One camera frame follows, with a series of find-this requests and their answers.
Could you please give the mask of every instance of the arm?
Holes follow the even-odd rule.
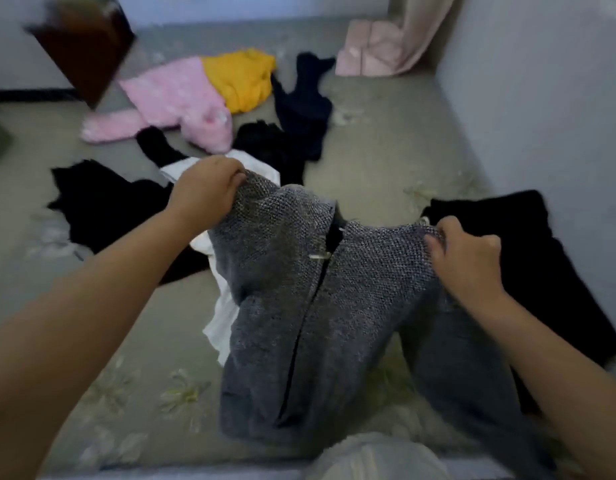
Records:
[[[426,241],[446,289],[503,348],[588,475],[615,480],[616,379],[505,293],[497,236],[467,234],[456,217],[439,228],[446,250],[433,237]]]
[[[0,327],[0,479],[36,475],[56,433],[176,256],[232,207],[234,159],[188,169],[168,207]]]

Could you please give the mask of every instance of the person's right hand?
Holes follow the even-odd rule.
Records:
[[[198,161],[176,181],[165,212],[183,225],[190,239],[219,223],[246,181],[239,160],[213,155]]]
[[[505,296],[499,237],[468,234],[454,216],[441,219],[437,228],[446,236],[446,250],[431,235],[426,235],[425,240],[433,269],[444,287],[471,312]]]

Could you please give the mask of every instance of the white wall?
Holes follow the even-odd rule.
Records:
[[[70,88],[24,23],[42,21],[43,0],[0,0],[0,89]]]
[[[606,1],[465,0],[438,78],[496,190],[544,193],[616,325],[616,3]]]
[[[383,16],[389,0],[119,0],[133,29],[190,22]]]

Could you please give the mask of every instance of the gray knit sweater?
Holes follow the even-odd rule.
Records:
[[[430,266],[423,225],[348,223],[328,260],[335,205],[248,172],[231,213],[210,231],[239,316],[224,367],[227,435],[299,440],[362,389],[399,331],[416,387],[451,424],[521,478],[551,476],[519,411],[496,345],[450,299]]]

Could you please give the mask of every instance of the person's left hand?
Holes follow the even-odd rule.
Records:
[[[176,181],[165,212],[196,237],[221,221],[246,181],[240,161],[213,155],[188,168]]]

